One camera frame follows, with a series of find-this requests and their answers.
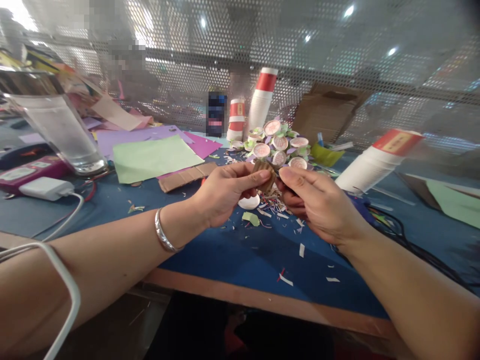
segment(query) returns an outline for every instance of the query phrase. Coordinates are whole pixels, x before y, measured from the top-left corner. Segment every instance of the perforated metal screen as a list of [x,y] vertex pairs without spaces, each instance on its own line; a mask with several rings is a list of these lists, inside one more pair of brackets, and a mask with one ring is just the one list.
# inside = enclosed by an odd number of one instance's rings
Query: perforated metal screen
[[207,91],[249,98],[279,69],[269,117],[314,82],[372,92],[339,143],[385,129],[452,153],[480,138],[480,35],[452,0],[0,0],[2,42],[33,42],[162,121],[201,128]]

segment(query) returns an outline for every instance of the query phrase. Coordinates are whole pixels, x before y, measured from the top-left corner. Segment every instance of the white cord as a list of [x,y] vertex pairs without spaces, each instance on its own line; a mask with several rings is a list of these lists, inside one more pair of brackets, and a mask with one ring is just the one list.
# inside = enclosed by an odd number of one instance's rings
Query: white cord
[[77,283],[75,282],[74,278],[72,275],[69,273],[63,262],[60,260],[58,255],[55,253],[54,249],[43,242],[32,242],[30,244],[26,245],[21,245],[17,246],[13,249],[9,249],[6,251],[0,252],[0,261],[2,258],[10,255],[18,255],[19,253],[23,252],[24,250],[28,250],[31,248],[40,248],[42,249],[46,255],[48,256],[48,259],[50,262],[53,264],[53,267],[55,270],[58,272],[60,275],[61,279],[66,285],[66,288],[68,289],[68,292],[70,293],[70,298],[71,298],[71,308],[70,312],[68,313],[68,316],[65,320],[65,323],[63,324],[60,332],[58,333],[55,341],[53,344],[50,346],[50,349],[46,353],[45,357],[43,360],[54,360],[55,357],[57,356],[60,348],[62,347],[65,338],[70,332],[70,329],[72,328],[75,318],[77,317],[77,314],[79,313],[79,308],[80,308],[80,290],[79,287],[77,286]]
[[75,211],[72,212],[71,215],[68,217],[68,219],[65,220],[65,222],[64,222],[62,225],[60,225],[60,227],[59,227],[57,230],[55,230],[55,231],[52,232],[49,236],[47,236],[45,239],[43,239],[42,242],[45,243],[45,242],[47,242],[47,241],[53,240],[58,234],[60,234],[60,232],[61,232],[63,229],[65,229],[65,227],[66,227],[66,226],[69,224],[69,222],[75,217],[75,215],[77,215],[77,214],[79,213],[80,209],[81,209],[82,206],[84,205],[85,200],[84,200],[84,197],[83,197],[82,195],[77,194],[76,192],[72,192],[72,193],[70,193],[70,194],[68,194],[68,195],[72,195],[72,196],[75,196],[75,197],[79,198],[79,199],[80,199],[80,202],[78,203]]

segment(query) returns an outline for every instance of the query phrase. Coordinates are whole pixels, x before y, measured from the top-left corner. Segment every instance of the bracelet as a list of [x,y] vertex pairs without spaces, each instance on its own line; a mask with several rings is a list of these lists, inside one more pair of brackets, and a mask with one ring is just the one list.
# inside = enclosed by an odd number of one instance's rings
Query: bracelet
[[156,211],[156,214],[155,214],[155,232],[156,232],[156,236],[158,237],[158,240],[160,241],[160,244],[161,246],[166,250],[168,251],[169,253],[178,253],[180,250],[183,249],[183,247],[181,248],[176,248],[175,246],[173,246],[170,241],[167,239],[167,237],[165,236],[164,234],[164,230],[162,229],[162,225],[160,225],[160,210],[162,210],[162,208],[159,208],[157,211]]

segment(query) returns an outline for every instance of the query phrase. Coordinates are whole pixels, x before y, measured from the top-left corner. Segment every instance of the pink device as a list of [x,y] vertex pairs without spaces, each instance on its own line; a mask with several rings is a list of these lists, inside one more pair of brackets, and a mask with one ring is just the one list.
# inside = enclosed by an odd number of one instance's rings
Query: pink device
[[41,177],[60,179],[70,172],[70,169],[58,156],[44,156],[0,173],[0,190],[8,194],[20,195],[19,187],[26,183]]

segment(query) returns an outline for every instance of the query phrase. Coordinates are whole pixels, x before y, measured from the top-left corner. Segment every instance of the person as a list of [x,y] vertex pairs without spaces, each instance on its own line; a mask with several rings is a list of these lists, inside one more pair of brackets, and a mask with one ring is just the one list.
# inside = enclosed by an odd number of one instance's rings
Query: person
[[[266,170],[252,170],[245,162],[219,167],[191,198],[163,207],[160,224],[169,242],[181,248],[207,228],[222,226],[239,199],[254,196],[270,178]],[[416,358],[479,355],[478,297],[369,226],[328,176],[291,167],[279,174],[284,203],[348,258]],[[147,211],[50,242],[80,289],[75,327],[172,256],[159,242],[155,214]],[[0,358],[22,358],[51,343],[71,302],[44,253],[33,249],[0,263],[0,289]]]

